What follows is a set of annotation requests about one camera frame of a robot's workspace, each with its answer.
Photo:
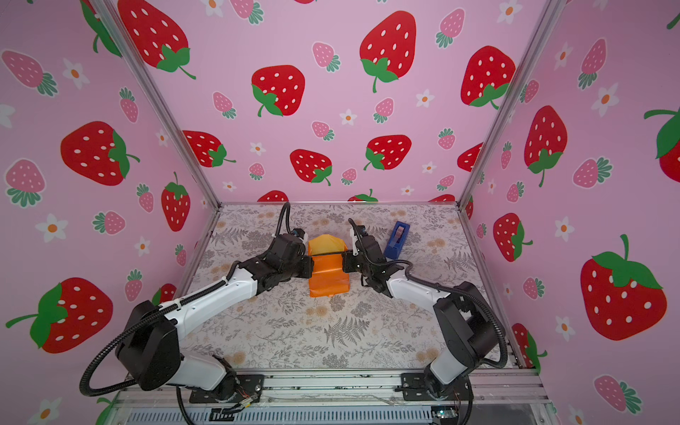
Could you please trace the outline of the orange wrapping paper sheet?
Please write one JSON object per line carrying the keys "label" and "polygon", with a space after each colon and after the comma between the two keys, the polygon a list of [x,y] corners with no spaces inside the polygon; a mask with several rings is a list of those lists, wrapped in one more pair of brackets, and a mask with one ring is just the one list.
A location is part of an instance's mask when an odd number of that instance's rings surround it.
{"label": "orange wrapping paper sheet", "polygon": [[309,241],[308,255],[313,259],[313,274],[308,280],[310,297],[333,297],[350,291],[350,276],[343,271],[343,239],[321,235]]}

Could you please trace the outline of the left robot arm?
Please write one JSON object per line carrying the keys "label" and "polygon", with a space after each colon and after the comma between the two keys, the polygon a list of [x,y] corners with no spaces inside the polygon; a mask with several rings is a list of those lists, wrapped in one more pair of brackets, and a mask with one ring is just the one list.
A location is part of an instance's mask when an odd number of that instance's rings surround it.
{"label": "left robot arm", "polygon": [[184,352],[180,342],[242,301],[292,278],[310,278],[313,259],[307,255],[307,242],[304,230],[295,228],[276,236],[264,253],[237,262],[227,276],[211,286],[158,306],[150,302],[136,306],[126,328],[137,330],[118,345],[116,358],[144,391],[173,385],[205,391],[215,400],[232,398],[238,377],[228,361]]}

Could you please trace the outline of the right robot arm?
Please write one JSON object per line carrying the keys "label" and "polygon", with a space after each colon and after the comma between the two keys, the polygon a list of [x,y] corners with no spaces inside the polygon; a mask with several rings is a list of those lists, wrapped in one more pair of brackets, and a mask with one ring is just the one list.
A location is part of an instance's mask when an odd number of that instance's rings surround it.
{"label": "right robot arm", "polygon": [[506,331],[476,285],[454,287],[432,283],[412,273],[408,260],[387,260],[375,237],[352,219],[352,251],[343,254],[343,270],[361,274],[375,292],[402,299],[433,313],[446,349],[424,370],[424,385],[434,398],[444,398],[482,365],[508,364]]}

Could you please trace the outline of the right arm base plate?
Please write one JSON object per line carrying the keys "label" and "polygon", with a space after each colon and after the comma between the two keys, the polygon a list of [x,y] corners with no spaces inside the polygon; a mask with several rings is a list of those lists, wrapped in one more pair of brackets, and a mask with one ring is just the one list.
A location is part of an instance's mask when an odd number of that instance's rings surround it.
{"label": "right arm base plate", "polygon": [[467,377],[458,378],[449,384],[441,384],[432,374],[403,373],[400,392],[406,401],[465,401],[474,399],[471,383]]}

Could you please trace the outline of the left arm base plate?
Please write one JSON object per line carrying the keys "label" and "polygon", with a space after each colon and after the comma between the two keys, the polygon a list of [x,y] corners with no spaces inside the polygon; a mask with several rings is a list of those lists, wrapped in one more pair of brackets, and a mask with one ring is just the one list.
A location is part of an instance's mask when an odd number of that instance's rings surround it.
{"label": "left arm base plate", "polygon": [[189,396],[191,404],[241,404],[257,403],[264,388],[265,375],[238,374],[226,376],[215,390],[193,390]]}

